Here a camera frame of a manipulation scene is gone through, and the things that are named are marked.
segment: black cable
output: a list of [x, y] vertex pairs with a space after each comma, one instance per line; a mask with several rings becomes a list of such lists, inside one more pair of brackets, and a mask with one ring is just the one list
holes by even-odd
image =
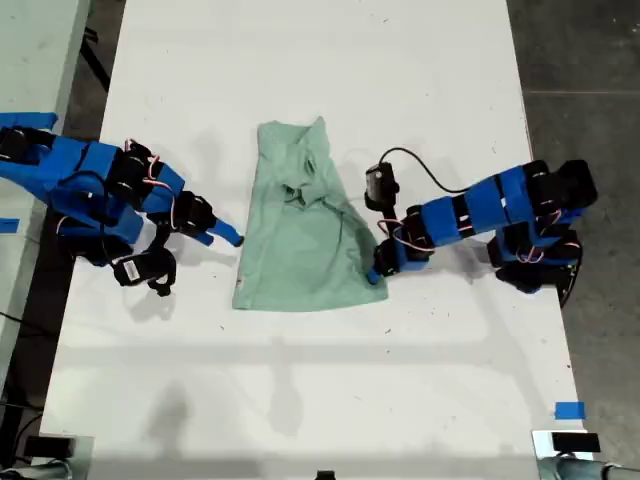
[[452, 189], [450, 189], [450, 188], [445, 187], [444, 185], [442, 185], [442, 184], [438, 181], [438, 179], [435, 177], [435, 175], [434, 175], [433, 173], [431, 173], [431, 170], [429, 170], [429, 167], [427, 167], [427, 166], [425, 165], [425, 163], [422, 161], [422, 159], [421, 159], [418, 155], [416, 155], [416, 154], [415, 154], [415, 153], [413, 153], [411, 150], [409, 150], [409, 149], [407, 149], [407, 148], [404, 148], [404, 147], [393, 147], [393, 148], [390, 148], [389, 150], [387, 150], [386, 152], [384, 152], [384, 153], [382, 154], [382, 157], [380, 157], [380, 161], [378, 162], [378, 164], [381, 164], [381, 163], [384, 161], [385, 157], [386, 157], [387, 155], [389, 155], [390, 153], [392, 153], [392, 152], [404, 152], [404, 153], [406, 153], [407, 155], [411, 155], [411, 156], [412, 156], [412, 157], [413, 157], [413, 158], [414, 158], [414, 159], [415, 159], [415, 160], [416, 160], [420, 165], [422, 165], [422, 168], [424, 168], [425, 172], [427, 172], [427, 174], [431, 177], [431, 180], [433, 180], [433, 182], [434, 182], [438, 187], [440, 187], [442, 190], [444, 190], [444, 191], [445, 191], [445, 192], [447, 192], [447, 193], [452, 193], [452, 194], [454, 194], [454, 195], [455, 195], [455, 194], [457, 194], [457, 193], [464, 193], [464, 192], [466, 192], [467, 190], [469, 190], [469, 188], [462, 188], [462, 189], [460, 189], [460, 190], [452, 190]]
[[72, 173], [67, 178], [63, 178], [62, 180], [58, 181], [58, 185], [63, 185], [67, 182], [70, 182], [74, 178], [81, 177], [83, 175], [98, 179], [98, 181], [100, 182], [100, 185], [102, 185], [102, 197], [104, 201], [102, 205], [102, 218], [100, 218], [100, 245], [102, 246], [102, 251], [104, 253], [105, 259], [107, 260], [111, 268], [115, 268], [113, 259], [109, 255], [109, 252], [107, 252], [107, 247], [104, 244], [104, 237], [106, 236], [104, 232], [104, 220], [105, 218], [107, 218], [107, 212], [109, 208], [109, 189], [107, 188], [107, 184], [105, 183], [104, 179], [100, 175], [98, 175], [96, 172], [93, 172], [91, 170], [80, 170], [78, 172]]
[[42, 334], [42, 336], [58, 338], [58, 336], [55, 333], [50, 332], [49, 330], [46, 330], [46, 329], [40, 327], [39, 325], [36, 325], [35, 323], [27, 322], [26, 320], [22, 320], [20, 318], [16, 318], [13, 315], [9, 315], [8, 313], [4, 313], [4, 312], [0, 312], [0, 315], [2, 315], [5, 318], [8, 318], [11, 321], [19, 323], [21, 325], [25, 325], [27, 327], [33, 328], [34, 330], [38, 330]]
[[18, 447], [20, 446], [20, 438], [22, 438], [22, 435], [24, 435], [24, 432], [27, 431], [27, 429], [33, 425], [35, 422], [37, 422], [38, 420], [40, 420], [42, 418], [42, 413], [36, 415], [35, 417], [33, 417], [31, 420], [29, 420], [24, 427], [22, 427], [20, 429], [20, 431], [18, 432], [18, 434], [16, 435], [16, 440], [13, 444], [13, 454], [11, 455], [11, 463], [15, 463], [17, 455], [18, 455]]
[[42, 410], [44, 410], [43, 408], [34, 407], [33, 405], [19, 405], [17, 403], [11, 402], [0, 402], [0, 406], [22, 408], [23, 410], [33, 410], [34, 412], [41, 412]]
[[571, 283], [569, 284], [567, 291], [565, 292], [564, 296], [562, 297], [562, 300], [560, 301], [560, 308], [563, 308], [565, 306], [565, 304], [569, 300], [569, 297], [571, 296], [571, 293], [573, 292], [573, 288], [576, 286], [576, 281], [578, 280], [578, 273], [580, 273], [580, 267], [582, 267], [582, 254], [583, 254], [582, 244], [580, 244], [580, 254], [578, 256], [578, 262], [574, 267]]

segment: red and white wire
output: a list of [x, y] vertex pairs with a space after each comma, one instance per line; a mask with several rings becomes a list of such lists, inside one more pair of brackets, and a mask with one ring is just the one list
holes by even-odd
[[175, 226], [175, 224], [173, 222], [173, 210], [174, 210], [174, 207], [176, 205], [176, 197], [173, 194], [173, 190], [171, 190], [171, 187], [169, 185], [167, 185], [166, 183], [164, 183], [164, 182], [159, 182], [157, 180], [152, 180], [150, 178], [143, 178], [142, 182], [143, 183], [148, 183], [149, 185], [155, 185], [155, 186], [158, 186], [158, 187], [166, 188], [167, 190], [169, 190], [169, 193], [171, 193], [171, 213], [169, 215], [169, 222], [171, 223], [171, 230], [175, 230], [176, 226]]
[[58, 220], [58, 225], [56, 226], [56, 235], [58, 235], [60, 232], [60, 227], [62, 226], [62, 222], [64, 222], [67, 218], [69, 218], [69, 216], [65, 215], [60, 220]]
[[[401, 227], [404, 226], [404, 223], [402, 223], [400, 220], [394, 220], [392, 218], [385, 218], [383, 220], [378, 220], [378, 228], [380, 230], [382, 230], [384, 232], [385, 235], [393, 238], [396, 242], [401, 243], [403, 245], [406, 245], [407, 247], [411, 247], [414, 250], [418, 250], [419, 252], [435, 252], [436, 249], [435, 248], [424, 248], [424, 247], [419, 247], [417, 245], [414, 245], [413, 243], [409, 243], [409, 242], [405, 242], [404, 240], [402, 240], [401, 238], [396, 237], [394, 234], [396, 232], [396, 230], [399, 230]], [[396, 225], [398, 225], [397, 228], [395, 228], [393, 230], [393, 232], [389, 233], [389, 231], [383, 227], [383, 225], [386, 225], [387, 223], [395, 223]]]
[[[562, 216], [562, 209], [559, 208], [554, 212], [554, 214], [556, 217], [553, 219], [553, 221], [549, 225], [547, 225], [542, 229], [542, 231], [540, 232], [540, 236], [544, 235], [544, 232], [547, 230], [547, 228], [549, 228], [551, 225], [555, 224], [558, 220], [560, 220], [560, 217]], [[516, 258], [520, 263], [538, 263], [540, 260], [544, 258], [544, 252], [540, 252], [540, 256], [538, 256], [538, 258], [536, 258], [535, 260], [532, 260], [535, 250], [536, 250], [536, 247], [532, 246], [531, 250], [529, 250], [529, 255], [527, 255], [526, 259], [522, 258], [522, 256], [520, 255], [520, 250], [518, 250], [516, 252]]]

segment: black cable on floor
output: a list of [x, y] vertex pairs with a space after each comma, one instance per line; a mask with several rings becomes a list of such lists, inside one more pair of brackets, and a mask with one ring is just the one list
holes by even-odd
[[16, 462], [16, 459], [18, 458], [18, 447], [20, 446], [20, 439], [22, 438], [22, 435], [24, 435], [24, 433], [27, 431], [27, 429], [33, 425], [35, 422], [37, 422], [38, 420], [40, 420], [42, 418], [42, 413], [36, 415], [35, 417], [33, 417], [31, 420], [29, 420], [24, 427], [22, 427], [20, 429], [20, 431], [18, 432], [18, 434], [16, 435], [16, 441], [14, 442], [13, 445], [13, 454], [11, 455], [12, 458], [12, 464], [14, 464]]
[[56, 338], [56, 339], [58, 338], [58, 336], [55, 333], [50, 332], [49, 330], [47, 330], [45, 328], [42, 328], [41, 326], [36, 325], [35, 323], [31, 323], [31, 322], [28, 322], [26, 320], [22, 320], [20, 318], [14, 317], [13, 315], [9, 315], [8, 313], [5, 313], [5, 312], [0, 312], [0, 315], [2, 315], [3, 317], [5, 317], [5, 318], [7, 318], [7, 319], [9, 319], [9, 320], [11, 320], [13, 322], [19, 323], [21, 325], [25, 325], [25, 326], [27, 326], [29, 328], [33, 328], [34, 330], [38, 330], [40, 332], [40, 336], [51, 337], [51, 338]]

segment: crumpled cloth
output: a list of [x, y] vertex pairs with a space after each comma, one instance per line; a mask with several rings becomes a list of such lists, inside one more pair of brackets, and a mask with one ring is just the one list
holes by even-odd
[[387, 298], [376, 241], [329, 156], [325, 122], [258, 128], [259, 159], [233, 308], [309, 312]]

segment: white label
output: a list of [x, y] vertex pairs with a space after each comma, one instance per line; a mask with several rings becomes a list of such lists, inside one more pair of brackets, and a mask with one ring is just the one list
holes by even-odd
[[140, 273], [138, 272], [138, 268], [133, 260], [127, 260], [124, 262], [124, 271], [127, 272], [127, 277], [132, 282], [135, 282], [140, 278]]

